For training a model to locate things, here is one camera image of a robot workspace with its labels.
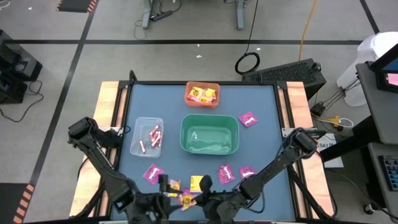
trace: green bowl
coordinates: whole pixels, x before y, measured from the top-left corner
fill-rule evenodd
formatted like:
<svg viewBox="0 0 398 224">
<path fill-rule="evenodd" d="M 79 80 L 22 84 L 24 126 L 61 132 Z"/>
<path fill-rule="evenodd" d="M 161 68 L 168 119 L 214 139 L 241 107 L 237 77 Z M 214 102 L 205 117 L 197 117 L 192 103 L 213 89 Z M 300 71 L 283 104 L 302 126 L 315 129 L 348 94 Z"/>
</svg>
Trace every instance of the green bowl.
<svg viewBox="0 0 398 224">
<path fill-rule="evenodd" d="M 186 115 L 181 124 L 180 144 L 195 154 L 234 153 L 239 147 L 238 121 L 224 115 Z"/>
</svg>

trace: computer monitor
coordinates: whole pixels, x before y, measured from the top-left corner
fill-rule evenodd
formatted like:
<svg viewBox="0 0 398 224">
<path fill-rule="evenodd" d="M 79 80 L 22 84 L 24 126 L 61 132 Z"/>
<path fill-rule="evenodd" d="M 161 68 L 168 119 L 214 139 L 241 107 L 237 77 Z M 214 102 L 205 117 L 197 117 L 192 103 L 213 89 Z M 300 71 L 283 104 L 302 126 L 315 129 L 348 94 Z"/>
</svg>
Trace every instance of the computer monitor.
<svg viewBox="0 0 398 224">
<path fill-rule="evenodd" d="M 398 93 L 398 44 L 370 65 L 376 74 L 377 88 Z"/>
</svg>

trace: keyboard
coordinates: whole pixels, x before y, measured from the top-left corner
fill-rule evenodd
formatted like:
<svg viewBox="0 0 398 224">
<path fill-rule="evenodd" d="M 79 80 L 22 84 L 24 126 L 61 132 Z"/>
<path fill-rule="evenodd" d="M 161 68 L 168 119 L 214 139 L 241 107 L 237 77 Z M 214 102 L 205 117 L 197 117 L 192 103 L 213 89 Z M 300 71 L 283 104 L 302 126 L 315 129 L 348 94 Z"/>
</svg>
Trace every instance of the keyboard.
<svg viewBox="0 0 398 224">
<path fill-rule="evenodd" d="M 384 177 L 391 191 L 398 191 L 398 156 L 379 156 Z"/>
<path fill-rule="evenodd" d="M 282 68 L 258 71 L 257 74 L 250 76 L 250 81 L 258 81 L 260 75 L 264 81 L 283 80 L 309 84 L 317 80 L 313 69 L 307 63 L 296 63 Z"/>
</svg>

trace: blue table surface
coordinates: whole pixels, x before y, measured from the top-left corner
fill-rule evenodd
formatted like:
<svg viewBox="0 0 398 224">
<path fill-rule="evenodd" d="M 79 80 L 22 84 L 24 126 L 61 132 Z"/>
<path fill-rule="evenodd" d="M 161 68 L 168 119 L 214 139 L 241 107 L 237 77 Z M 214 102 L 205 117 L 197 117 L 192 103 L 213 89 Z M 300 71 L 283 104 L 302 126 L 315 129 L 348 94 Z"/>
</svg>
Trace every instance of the blue table surface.
<svg viewBox="0 0 398 224">
<path fill-rule="evenodd" d="M 164 139 L 158 158 L 143 158 L 130 153 L 133 131 L 127 133 L 119 161 L 119 171 L 136 181 L 141 192 L 158 192 L 159 185 L 151 185 L 142 178 L 153 163 L 162 168 L 171 179 L 181 181 L 182 189 L 189 189 L 191 175 L 211 175 L 213 190 L 230 191 L 240 180 L 239 168 L 251 166 L 256 172 L 263 169 L 274 158 L 282 143 L 280 124 L 273 86 L 228 86 L 221 85 L 220 103 L 216 108 L 188 106 L 184 101 L 185 85 L 140 85 L 132 88 L 127 125 L 134 128 L 138 117 L 162 118 Z M 244 127 L 239 116 L 252 111 L 258 122 Z M 180 145 L 182 119 L 188 114 L 223 114 L 235 117 L 239 122 L 239 148 L 227 156 L 191 154 Z M 236 180 L 221 184 L 217 176 L 220 165 L 231 164 Z M 264 187 L 266 208 L 260 214 L 240 209 L 236 221 L 243 220 L 294 220 L 292 199 L 287 171 L 284 170 Z M 259 199 L 252 208 L 260 210 Z M 112 220 L 125 220 L 124 213 L 113 210 Z M 198 206 L 188 210 L 177 210 L 170 220 L 206 220 Z"/>
</svg>

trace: gray carpet floor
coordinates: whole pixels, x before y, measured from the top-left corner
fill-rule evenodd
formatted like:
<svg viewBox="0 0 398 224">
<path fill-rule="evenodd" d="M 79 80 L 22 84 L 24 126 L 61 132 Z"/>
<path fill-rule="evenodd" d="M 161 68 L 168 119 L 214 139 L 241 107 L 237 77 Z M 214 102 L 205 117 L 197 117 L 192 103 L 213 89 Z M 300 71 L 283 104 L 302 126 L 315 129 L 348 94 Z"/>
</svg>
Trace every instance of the gray carpet floor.
<svg viewBox="0 0 398 224">
<path fill-rule="evenodd" d="M 181 10 L 161 21 L 151 23 L 145 31 L 148 40 L 247 39 L 255 0 L 247 1 L 244 30 L 238 31 L 234 4 L 222 0 L 183 0 Z M 0 11 L 0 29 L 13 39 L 22 40 L 80 40 L 88 14 L 57 12 L 58 1 L 12 0 Z M 398 31 L 398 1 L 366 0 L 381 32 Z M 175 9 L 177 3 L 164 0 L 164 9 Z M 300 40 L 311 0 L 263 0 L 259 3 L 252 38 L 258 40 Z M 88 40 L 134 40 L 134 22 L 142 16 L 142 1 L 100 0 L 88 30 Z M 154 11 L 158 12 L 157 3 Z M 143 37 L 138 27 L 136 34 Z M 363 40 L 374 35 L 360 0 L 319 0 L 308 27 L 307 40 Z M 76 69 L 70 69 L 76 44 L 24 44 L 43 69 L 44 100 L 35 105 L 20 123 L 0 118 L 0 182 L 28 183 L 37 157 L 42 149 L 52 116 L 65 79 L 71 72 L 72 82 L 56 122 L 49 151 L 38 179 L 25 222 L 67 218 L 76 187 L 76 173 L 83 154 L 67 144 L 67 128 L 84 116 L 92 116 L 102 81 L 126 80 L 133 69 L 140 80 L 240 80 L 234 64 L 246 50 L 241 44 L 85 44 L 77 57 Z M 298 60 L 297 44 L 252 44 L 249 51 L 261 56 L 260 68 Z M 357 45 L 305 45 L 303 58 L 313 58 L 322 65 L 327 84 L 318 92 L 317 100 L 325 100 L 338 87 L 336 79 L 356 58 Z M 244 60 L 242 70 L 254 65 Z M 26 96 L 20 105 L 1 105 L 13 118 L 38 96 Z M 366 105 L 351 108 L 343 99 L 326 111 L 324 116 L 340 115 L 358 124 L 369 116 Z M 349 136 L 351 131 L 342 134 Z M 343 158 L 344 169 L 363 188 L 365 176 L 355 154 Z M 362 206 L 368 203 L 349 182 L 333 173 L 326 173 L 328 183 L 338 204 L 338 218 L 353 222 L 391 223 L 381 212 L 366 215 Z"/>
</svg>

